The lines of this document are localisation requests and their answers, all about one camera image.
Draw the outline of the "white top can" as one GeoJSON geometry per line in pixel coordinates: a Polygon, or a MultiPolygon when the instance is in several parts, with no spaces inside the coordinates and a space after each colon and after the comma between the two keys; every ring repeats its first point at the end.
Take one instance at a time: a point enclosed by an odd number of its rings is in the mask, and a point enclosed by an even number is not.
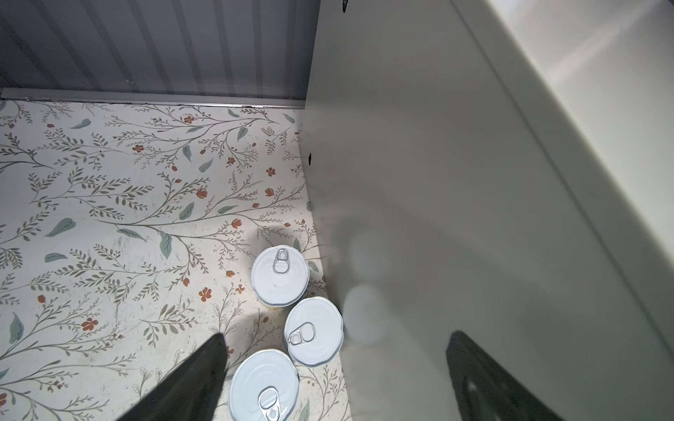
{"type": "Polygon", "coordinates": [[[344,342],[342,314],[326,298],[305,298],[288,314],[284,340],[294,361],[309,368],[328,364],[344,342]]]}

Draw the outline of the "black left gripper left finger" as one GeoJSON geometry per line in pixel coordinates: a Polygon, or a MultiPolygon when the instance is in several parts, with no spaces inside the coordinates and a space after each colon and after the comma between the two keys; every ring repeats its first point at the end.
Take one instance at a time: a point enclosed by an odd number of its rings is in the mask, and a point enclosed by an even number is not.
{"type": "Polygon", "coordinates": [[[122,420],[212,420],[226,380],[226,339],[212,335],[122,420]]]}

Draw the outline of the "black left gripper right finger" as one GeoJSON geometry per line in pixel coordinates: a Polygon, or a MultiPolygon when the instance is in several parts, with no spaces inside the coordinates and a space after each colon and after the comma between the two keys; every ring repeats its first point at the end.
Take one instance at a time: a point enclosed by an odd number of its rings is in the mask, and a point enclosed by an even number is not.
{"type": "Polygon", "coordinates": [[[463,420],[561,420],[466,333],[451,334],[446,359],[463,420]]]}

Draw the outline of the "pink label can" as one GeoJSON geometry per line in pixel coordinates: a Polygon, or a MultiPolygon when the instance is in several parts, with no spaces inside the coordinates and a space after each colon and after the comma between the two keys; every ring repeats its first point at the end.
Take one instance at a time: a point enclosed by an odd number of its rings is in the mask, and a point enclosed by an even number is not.
{"type": "Polygon", "coordinates": [[[233,375],[228,408],[233,420],[284,421],[298,403],[299,374],[277,349],[256,352],[233,375]]]}

